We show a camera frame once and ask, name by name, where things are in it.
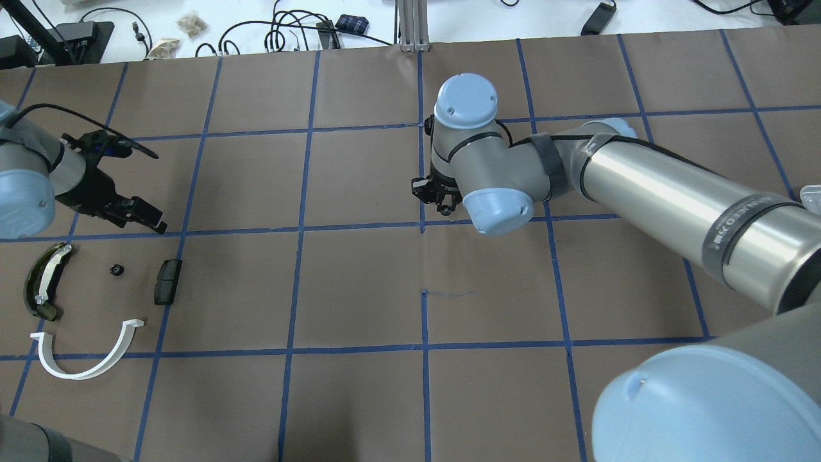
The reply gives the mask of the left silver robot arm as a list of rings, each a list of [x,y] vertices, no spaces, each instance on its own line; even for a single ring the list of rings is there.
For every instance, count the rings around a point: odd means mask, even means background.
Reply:
[[[138,223],[166,232],[161,210],[141,197],[121,196],[114,179],[99,168],[103,158],[127,158],[135,150],[157,158],[153,150],[97,121],[92,122],[95,131],[80,137],[54,137],[27,120],[35,109],[39,105],[18,109],[1,103],[3,239],[31,237],[49,228],[56,203],[119,228]]]

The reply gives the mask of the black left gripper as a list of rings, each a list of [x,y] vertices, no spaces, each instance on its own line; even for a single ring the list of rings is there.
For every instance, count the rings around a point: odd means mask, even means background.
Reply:
[[[59,194],[58,202],[76,213],[111,222],[118,228],[138,223],[156,234],[166,233],[167,223],[162,216],[155,216],[152,205],[138,196],[121,196],[110,176],[93,164],[84,164],[84,167],[79,182]]]

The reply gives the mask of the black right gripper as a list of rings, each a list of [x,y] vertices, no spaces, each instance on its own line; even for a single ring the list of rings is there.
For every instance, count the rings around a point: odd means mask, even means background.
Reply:
[[[423,131],[428,135],[430,144],[429,174],[412,179],[412,195],[423,204],[436,205],[437,213],[442,216],[451,216],[461,204],[462,196],[455,179],[444,175],[434,165],[434,160],[439,158],[433,143],[434,128],[435,117],[430,115],[423,122]]]

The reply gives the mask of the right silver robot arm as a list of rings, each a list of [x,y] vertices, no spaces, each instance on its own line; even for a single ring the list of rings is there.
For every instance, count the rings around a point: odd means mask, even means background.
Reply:
[[[819,302],[819,216],[800,203],[638,139],[621,118],[512,142],[496,109],[486,77],[443,82],[423,123],[429,173],[411,182],[419,201],[444,216],[463,205],[479,234],[496,236],[575,191],[776,314]]]

